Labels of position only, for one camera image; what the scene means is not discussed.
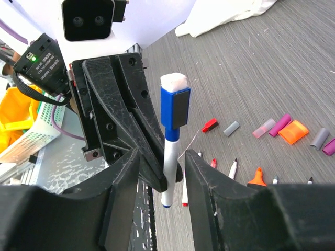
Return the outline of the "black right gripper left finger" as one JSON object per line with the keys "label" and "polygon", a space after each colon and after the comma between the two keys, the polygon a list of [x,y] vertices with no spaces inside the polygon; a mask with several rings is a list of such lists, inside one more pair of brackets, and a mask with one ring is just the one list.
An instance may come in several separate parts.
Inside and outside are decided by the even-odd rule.
{"label": "black right gripper left finger", "polygon": [[1,186],[1,250],[127,250],[140,153],[58,195]]}

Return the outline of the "blue capped white marker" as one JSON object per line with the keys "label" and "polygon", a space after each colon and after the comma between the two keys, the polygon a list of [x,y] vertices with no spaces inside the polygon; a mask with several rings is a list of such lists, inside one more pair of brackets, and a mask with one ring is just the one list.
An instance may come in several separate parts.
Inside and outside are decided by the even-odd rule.
{"label": "blue capped white marker", "polygon": [[180,128],[188,122],[191,89],[187,77],[181,73],[161,76],[161,123],[165,127],[163,173],[167,190],[162,192],[161,203],[169,208],[173,203]]}

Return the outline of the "grey pen cap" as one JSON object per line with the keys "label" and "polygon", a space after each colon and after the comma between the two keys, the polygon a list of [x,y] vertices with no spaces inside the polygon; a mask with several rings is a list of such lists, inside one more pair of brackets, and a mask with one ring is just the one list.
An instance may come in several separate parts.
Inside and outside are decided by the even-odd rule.
{"label": "grey pen cap", "polygon": [[224,135],[229,137],[232,135],[238,128],[240,127],[240,124],[237,121],[234,121],[230,126],[228,126],[224,130]]}
{"label": "grey pen cap", "polygon": [[329,134],[330,132],[328,129],[321,128],[310,143],[310,146],[314,147],[317,150],[320,150]]}

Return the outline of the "orange capped black highlighter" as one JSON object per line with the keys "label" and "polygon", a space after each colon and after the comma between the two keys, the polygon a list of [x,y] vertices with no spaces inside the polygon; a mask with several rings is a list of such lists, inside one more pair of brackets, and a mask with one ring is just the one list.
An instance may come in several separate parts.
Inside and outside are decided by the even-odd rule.
{"label": "orange capped black highlighter", "polygon": [[247,183],[247,186],[253,189],[262,189],[267,186],[263,181],[263,172],[260,167],[257,168],[255,177]]}

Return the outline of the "orange highlighter cap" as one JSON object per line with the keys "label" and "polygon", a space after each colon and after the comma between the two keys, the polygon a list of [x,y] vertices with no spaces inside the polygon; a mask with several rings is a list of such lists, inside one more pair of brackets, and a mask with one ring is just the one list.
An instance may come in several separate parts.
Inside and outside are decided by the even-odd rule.
{"label": "orange highlighter cap", "polygon": [[278,134],[286,143],[293,145],[307,135],[308,132],[309,130],[301,122],[294,120],[281,129]]}

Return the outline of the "purple capped white marker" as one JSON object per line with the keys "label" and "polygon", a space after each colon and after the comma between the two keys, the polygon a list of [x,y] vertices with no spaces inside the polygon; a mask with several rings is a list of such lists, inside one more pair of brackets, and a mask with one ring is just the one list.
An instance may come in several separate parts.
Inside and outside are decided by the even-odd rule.
{"label": "purple capped white marker", "polygon": [[230,172],[229,172],[229,175],[228,177],[231,178],[232,180],[235,179],[235,175],[236,175],[236,171],[237,171],[237,167],[238,167],[238,159],[236,158],[234,161],[233,161],[233,164],[230,168]]}

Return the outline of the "grey capped white marker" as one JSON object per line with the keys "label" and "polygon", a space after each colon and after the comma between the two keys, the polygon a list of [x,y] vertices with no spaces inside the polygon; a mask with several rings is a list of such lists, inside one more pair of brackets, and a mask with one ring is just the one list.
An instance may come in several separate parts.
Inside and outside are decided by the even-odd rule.
{"label": "grey capped white marker", "polygon": [[278,184],[278,176],[277,175],[274,176],[272,184],[274,184],[274,185]]}

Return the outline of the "magenta pen cap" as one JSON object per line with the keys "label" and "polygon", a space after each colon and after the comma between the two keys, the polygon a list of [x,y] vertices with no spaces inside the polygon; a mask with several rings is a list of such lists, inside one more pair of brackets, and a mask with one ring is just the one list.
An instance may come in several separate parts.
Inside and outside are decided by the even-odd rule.
{"label": "magenta pen cap", "polygon": [[284,127],[286,127],[288,124],[290,124],[292,121],[292,118],[290,114],[286,113],[284,114],[279,121],[275,124],[275,126],[269,131],[269,135],[272,137],[276,137]]}
{"label": "magenta pen cap", "polygon": [[322,151],[327,155],[331,156],[332,154],[335,153],[335,138],[330,140],[322,149]]}

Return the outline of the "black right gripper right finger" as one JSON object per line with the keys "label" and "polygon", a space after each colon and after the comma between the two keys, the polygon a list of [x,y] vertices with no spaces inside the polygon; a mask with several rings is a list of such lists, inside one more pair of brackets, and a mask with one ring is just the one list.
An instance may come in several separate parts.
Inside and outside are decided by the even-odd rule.
{"label": "black right gripper right finger", "polygon": [[195,250],[334,250],[334,185],[244,186],[185,153]]}

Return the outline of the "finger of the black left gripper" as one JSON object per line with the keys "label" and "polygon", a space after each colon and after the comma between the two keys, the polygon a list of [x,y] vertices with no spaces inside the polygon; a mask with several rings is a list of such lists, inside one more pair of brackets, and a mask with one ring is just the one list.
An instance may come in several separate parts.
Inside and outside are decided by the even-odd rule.
{"label": "finger of the black left gripper", "polygon": [[154,180],[154,174],[149,174],[148,178],[143,176],[150,170],[150,164],[154,163],[154,160],[150,157],[153,152],[150,150],[150,145],[134,115],[126,107],[114,75],[110,58],[106,56],[85,60],[83,62],[83,70],[99,104],[101,104],[108,116],[112,118],[113,122],[125,130],[126,135],[130,137],[130,142],[136,148],[139,148],[143,158],[147,161],[147,167],[144,167],[141,171],[142,177],[156,191],[166,191],[166,178],[160,183]]}
{"label": "finger of the black left gripper", "polygon": [[141,55],[139,53],[120,54],[115,57],[115,63],[118,65],[115,75],[120,77],[119,87],[124,95],[125,104],[134,115],[153,152],[150,157],[154,163],[150,164],[150,170],[143,176],[148,178],[149,174],[154,174],[154,180],[162,183],[165,178],[163,175],[164,136],[150,98]]}

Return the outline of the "red pen cap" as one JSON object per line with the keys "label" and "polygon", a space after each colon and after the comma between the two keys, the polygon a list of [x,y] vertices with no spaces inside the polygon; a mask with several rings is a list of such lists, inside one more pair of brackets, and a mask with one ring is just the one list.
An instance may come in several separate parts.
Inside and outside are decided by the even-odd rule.
{"label": "red pen cap", "polygon": [[214,129],[218,125],[219,125],[218,121],[215,118],[212,118],[207,123],[205,123],[205,125],[202,127],[202,132],[206,133],[208,131],[211,131],[212,129]]}

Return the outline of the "pink translucent pen cap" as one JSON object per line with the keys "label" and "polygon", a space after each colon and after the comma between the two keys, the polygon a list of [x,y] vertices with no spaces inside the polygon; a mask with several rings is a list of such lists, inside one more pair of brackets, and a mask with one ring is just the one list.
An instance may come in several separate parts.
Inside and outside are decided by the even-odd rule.
{"label": "pink translucent pen cap", "polygon": [[262,124],[259,128],[257,128],[252,134],[253,136],[258,139],[263,134],[271,130],[275,126],[276,122],[274,119],[268,119],[264,124]]}

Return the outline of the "red capped white marker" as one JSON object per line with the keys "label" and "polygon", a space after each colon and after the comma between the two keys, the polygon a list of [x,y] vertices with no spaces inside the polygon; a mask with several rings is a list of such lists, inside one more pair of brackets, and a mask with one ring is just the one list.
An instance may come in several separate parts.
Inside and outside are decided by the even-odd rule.
{"label": "red capped white marker", "polygon": [[188,193],[187,193],[187,182],[186,182],[186,174],[185,173],[184,173],[184,177],[183,177],[182,206],[183,207],[188,207]]}

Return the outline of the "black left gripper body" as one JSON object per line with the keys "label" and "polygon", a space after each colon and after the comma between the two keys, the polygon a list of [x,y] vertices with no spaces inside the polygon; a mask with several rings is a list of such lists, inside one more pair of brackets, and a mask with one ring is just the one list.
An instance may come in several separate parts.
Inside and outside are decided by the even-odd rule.
{"label": "black left gripper body", "polygon": [[79,109],[87,161],[103,157],[113,163],[132,149],[149,159],[149,143],[136,119],[132,84],[145,84],[139,53],[123,53],[72,63],[71,91]]}

